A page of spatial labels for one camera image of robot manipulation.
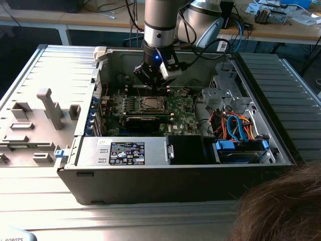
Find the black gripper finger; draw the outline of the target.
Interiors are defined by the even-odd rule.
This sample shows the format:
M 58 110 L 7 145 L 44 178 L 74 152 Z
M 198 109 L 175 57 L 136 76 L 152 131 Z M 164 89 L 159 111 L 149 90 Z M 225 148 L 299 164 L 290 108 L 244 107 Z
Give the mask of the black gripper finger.
M 166 80 L 162 74 L 155 74 L 153 77 L 153 90 L 159 90 L 165 83 Z
M 149 88 L 155 86 L 155 71 L 151 65 L 141 63 L 140 65 L 135 66 L 133 73 L 144 86 L 148 86 Z

